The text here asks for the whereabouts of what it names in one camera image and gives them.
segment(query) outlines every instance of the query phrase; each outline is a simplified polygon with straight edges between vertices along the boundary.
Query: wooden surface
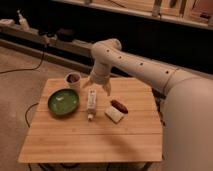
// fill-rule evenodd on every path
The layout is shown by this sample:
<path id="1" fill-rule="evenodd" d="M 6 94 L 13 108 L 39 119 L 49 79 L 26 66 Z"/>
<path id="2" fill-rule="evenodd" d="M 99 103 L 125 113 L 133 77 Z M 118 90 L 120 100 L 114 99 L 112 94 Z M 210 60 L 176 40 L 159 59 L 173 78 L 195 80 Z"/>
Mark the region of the wooden surface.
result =
<path id="1" fill-rule="evenodd" d="M 67 87 L 64 79 L 49 79 L 22 147 L 21 163 L 141 162 L 162 160 L 162 127 L 151 89 L 134 78 L 112 78 L 112 93 L 101 86 L 81 89 L 80 105 L 70 117 L 57 119 L 47 108 L 50 95 Z M 97 90 L 97 114 L 88 122 L 86 97 Z M 104 114 L 111 99 L 129 110 L 114 124 Z"/>

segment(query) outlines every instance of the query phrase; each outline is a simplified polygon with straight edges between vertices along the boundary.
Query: black cable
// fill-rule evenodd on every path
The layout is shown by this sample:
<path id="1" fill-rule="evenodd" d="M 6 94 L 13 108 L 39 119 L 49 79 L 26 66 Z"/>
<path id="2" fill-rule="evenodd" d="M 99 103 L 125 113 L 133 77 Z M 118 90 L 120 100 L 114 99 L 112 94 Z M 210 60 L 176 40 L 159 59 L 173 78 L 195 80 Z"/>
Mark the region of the black cable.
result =
<path id="1" fill-rule="evenodd" d="M 44 61 L 46 47 L 47 46 L 45 45 L 44 50 L 42 52 L 41 60 L 40 60 L 39 64 L 36 67 L 34 67 L 34 68 L 23 68 L 23 69 L 13 69 L 13 70 L 1 71 L 0 74 L 6 74 L 6 73 L 18 72 L 18 71 L 33 71 L 33 70 L 37 70 L 42 65 L 42 63 Z"/>
<path id="2" fill-rule="evenodd" d="M 32 167 L 31 167 L 30 163 L 28 163 L 28 168 L 30 171 L 32 171 Z"/>
<path id="3" fill-rule="evenodd" d="M 151 167 L 152 162 L 147 162 L 143 168 L 141 169 L 141 171 L 148 171 L 148 169 Z"/>
<path id="4" fill-rule="evenodd" d="M 25 116 L 25 121 L 26 121 L 28 127 L 30 127 L 30 124 L 29 124 L 29 121 L 28 121 L 28 119 L 27 119 L 27 114 L 28 114 L 29 110 L 30 110 L 32 107 L 36 106 L 36 105 L 38 105 L 38 103 L 35 103 L 35 104 L 31 105 L 30 107 L 28 107 L 28 109 L 27 109 L 26 112 L 25 112 L 25 115 L 24 115 L 24 116 Z"/>
<path id="5" fill-rule="evenodd" d="M 110 163 L 107 164 L 106 171 L 109 171 Z"/>
<path id="6" fill-rule="evenodd" d="M 72 164 L 72 165 L 66 165 L 66 164 L 63 164 L 63 163 L 60 163 L 60 165 L 64 168 L 64 169 L 74 169 L 76 167 L 78 167 L 80 164 L 79 163 L 75 163 L 75 164 Z"/>
<path id="7" fill-rule="evenodd" d="M 48 171 L 42 164 L 39 163 L 38 166 L 42 171 Z"/>
<path id="8" fill-rule="evenodd" d="M 118 3 L 118 2 L 115 2 L 113 0 L 106 0 L 106 1 L 111 2 L 111 3 L 113 3 L 113 4 L 115 4 L 115 5 L 119 6 L 119 7 L 126 8 L 124 5 L 122 5 L 122 4 Z"/>

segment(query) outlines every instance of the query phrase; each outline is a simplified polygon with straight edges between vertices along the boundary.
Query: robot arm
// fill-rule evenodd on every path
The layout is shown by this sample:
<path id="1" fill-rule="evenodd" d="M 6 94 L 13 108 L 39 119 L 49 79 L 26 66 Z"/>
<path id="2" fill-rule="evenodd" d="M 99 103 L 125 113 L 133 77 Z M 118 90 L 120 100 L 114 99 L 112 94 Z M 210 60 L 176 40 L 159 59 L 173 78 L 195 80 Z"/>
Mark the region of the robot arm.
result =
<path id="1" fill-rule="evenodd" d="M 149 84 L 166 96 L 161 113 L 163 171 L 213 170 L 213 81 L 176 67 L 121 52 L 116 39 L 93 45 L 90 83 L 110 94 L 112 66 Z"/>
<path id="2" fill-rule="evenodd" d="M 95 59 L 95 64 L 90 74 L 90 80 L 101 85 L 109 83 L 112 66 L 116 66 L 147 83 L 164 95 L 167 95 L 169 90 L 178 82 L 199 77 L 177 67 L 124 53 L 121 51 L 120 42 L 116 39 L 95 43 L 92 46 L 91 53 Z"/>

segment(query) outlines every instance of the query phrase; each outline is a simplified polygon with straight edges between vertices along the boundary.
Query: gray carpet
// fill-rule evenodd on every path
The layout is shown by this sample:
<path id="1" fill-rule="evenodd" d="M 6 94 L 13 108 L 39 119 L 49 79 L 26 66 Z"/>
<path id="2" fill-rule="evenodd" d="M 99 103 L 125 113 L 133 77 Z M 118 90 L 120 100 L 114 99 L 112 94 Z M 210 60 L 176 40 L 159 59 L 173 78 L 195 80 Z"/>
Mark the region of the gray carpet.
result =
<path id="1" fill-rule="evenodd" d="M 0 72 L 10 69 L 34 68 L 40 60 L 14 50 L 0 47 Z M 0 75 L 0 171 L 28 171 L 26 164 L 17 163 L 28 127 L 24 114 L 38 102 L 48 78 L 64 77 L 71 69 L 44 61 L 36 71 L 12 72 Z M 29 120 L 36 107 L 29 111 Z M 136 170 L 143 164 L 112 164 L 109 171 Z M 72 170 L 106 170 L 107 164 L 81 164 Z M 56 170 L 65 170 L 55 165 Z M 33 164 L 33 171 L 41 169 Z"/>

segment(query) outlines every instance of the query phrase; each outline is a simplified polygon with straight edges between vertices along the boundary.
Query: green bowl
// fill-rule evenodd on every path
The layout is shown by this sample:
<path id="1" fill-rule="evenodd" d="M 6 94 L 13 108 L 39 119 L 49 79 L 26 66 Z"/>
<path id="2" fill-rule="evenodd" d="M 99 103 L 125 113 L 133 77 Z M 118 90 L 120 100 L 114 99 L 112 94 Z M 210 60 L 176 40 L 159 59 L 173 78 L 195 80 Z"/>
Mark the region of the green bowl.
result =
<path id="1" fill-rule="evenodd" d="M 48 100 L 48 108 L 55 116 L 64 116 L 74 112 L 78 104 L 79 96 L 72 89 L 58 90 Z"/>

